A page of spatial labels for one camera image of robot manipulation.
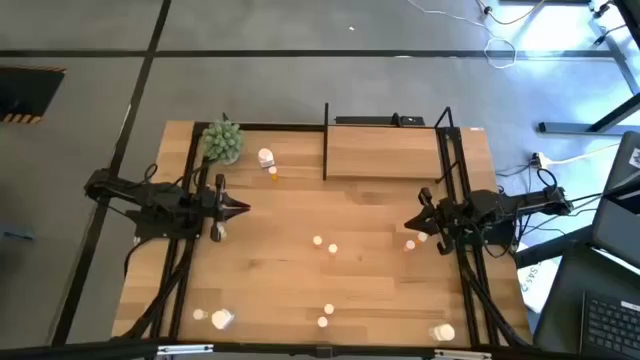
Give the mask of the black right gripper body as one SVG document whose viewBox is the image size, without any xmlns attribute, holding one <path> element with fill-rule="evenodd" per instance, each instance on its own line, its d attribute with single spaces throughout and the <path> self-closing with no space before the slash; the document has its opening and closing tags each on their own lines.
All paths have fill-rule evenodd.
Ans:
<svg viewBox="0 0 640 360">
<path fill-rule="evenodd" d="M 424 206 L 431 206 L 431 219 L 436 223 L 436 234 L 440 236 L 437 249 L 441 255 L 448 255 L 455 250 L 455 241 L 451 235 L 454 227 L 455 202 L 449 197 L 442 198 L 436 205 L 433 204 L 433 196 L 427 187 L 420 189 L 419 202 Z"/>
</svg>

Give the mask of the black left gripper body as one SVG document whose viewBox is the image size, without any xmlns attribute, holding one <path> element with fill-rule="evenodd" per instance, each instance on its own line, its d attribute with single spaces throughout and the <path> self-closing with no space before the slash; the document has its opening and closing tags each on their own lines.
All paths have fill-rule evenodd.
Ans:
<svg viewBox="0 0 640 360">
<path fill-rule="evenodd" d="M 209 237 L 213 242 L 220 242 L 224 233 L 224 222 L 222 221 L 222 190 L 224 181 L 216 180 L 214 186 L 207 182 L 207 175 L 201 173 L 198 177 L 197 195 L 199 196 L 199 208 L 197 219 L 200 227 L 205 225 L 206 219 L 211 219 Z"/>
</svg>

